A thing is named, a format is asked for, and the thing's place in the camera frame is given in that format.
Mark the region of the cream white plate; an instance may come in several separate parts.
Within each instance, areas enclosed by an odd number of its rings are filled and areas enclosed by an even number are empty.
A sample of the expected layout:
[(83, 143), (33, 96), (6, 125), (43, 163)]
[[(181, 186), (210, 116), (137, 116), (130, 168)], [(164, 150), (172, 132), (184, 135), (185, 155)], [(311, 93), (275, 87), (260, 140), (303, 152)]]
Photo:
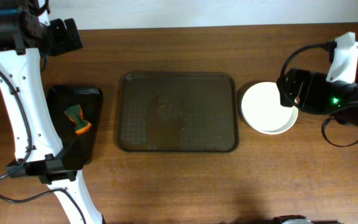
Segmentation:
[(276, 83), (258, 82), (246, 89), (241, 98), (241, 114), (246, 123), (263, 134), (281, 134), (297, 121), (298, 109), (280, 104)]

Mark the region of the orange green scrub sponge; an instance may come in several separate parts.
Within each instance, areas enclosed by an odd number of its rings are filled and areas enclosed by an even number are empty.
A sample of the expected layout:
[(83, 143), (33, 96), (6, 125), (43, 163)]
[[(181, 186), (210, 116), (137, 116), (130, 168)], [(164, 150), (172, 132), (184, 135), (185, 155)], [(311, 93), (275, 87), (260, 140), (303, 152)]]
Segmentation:
[(82, 135), (92, 128), (92, 124), (85, 120), (83, 110), (80, 105), (73, 105), (64, 111), (67, 118), (75, 125), (75, 133)]

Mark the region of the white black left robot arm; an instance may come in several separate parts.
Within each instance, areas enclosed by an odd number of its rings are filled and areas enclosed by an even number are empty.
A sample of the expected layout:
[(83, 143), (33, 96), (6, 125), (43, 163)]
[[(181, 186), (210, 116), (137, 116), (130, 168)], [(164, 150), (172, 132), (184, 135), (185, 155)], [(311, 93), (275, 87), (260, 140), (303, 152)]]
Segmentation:
[(44, 91), (50, 57), (83, 47), (73, 19), (49, 19), (48, 1), (0, 1), (0, 91), (15, 140), (10, 178), (38, 177), (71, 223), (104, 223), (83, 177), (91, 162), (103, 92), (56, 85)]

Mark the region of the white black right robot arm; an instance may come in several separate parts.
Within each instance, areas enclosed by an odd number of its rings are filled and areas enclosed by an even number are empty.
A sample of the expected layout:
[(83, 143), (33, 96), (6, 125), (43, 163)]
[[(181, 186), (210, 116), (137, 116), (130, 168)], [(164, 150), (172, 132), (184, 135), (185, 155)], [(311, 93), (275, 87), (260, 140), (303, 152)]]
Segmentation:
[[(288, 68), (298, 54), (309, 49), (324, 49), (329, 53), (328, 73)], [(296, 50), (283, 64), (276, 84), (282, 106), (327, 116), (321, 125), (323, 136), (331, 121), (358, 127), (358, 39), (355, 33), (348, 32), (334, 40)]]

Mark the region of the small black tray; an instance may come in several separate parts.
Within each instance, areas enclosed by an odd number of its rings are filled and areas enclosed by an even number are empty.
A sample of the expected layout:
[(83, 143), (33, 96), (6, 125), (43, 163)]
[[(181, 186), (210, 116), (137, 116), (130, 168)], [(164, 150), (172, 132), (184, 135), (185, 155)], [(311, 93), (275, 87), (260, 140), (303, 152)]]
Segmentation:
[(62, 142), (78, 141), (85, 164), (92, 159), (103, 92), (89, 86), (55, 85), (47, 94), (52, 123)]

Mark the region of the brown plastic serving tray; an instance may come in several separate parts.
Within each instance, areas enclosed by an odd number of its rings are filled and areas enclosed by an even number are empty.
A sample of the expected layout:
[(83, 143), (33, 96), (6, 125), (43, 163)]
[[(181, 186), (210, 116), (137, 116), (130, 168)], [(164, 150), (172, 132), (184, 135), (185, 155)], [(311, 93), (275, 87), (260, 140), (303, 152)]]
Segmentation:
[(239, 145), (236, 83), (223, 72), (128, 73), (117, 125), (126, 152), (230, 153)]

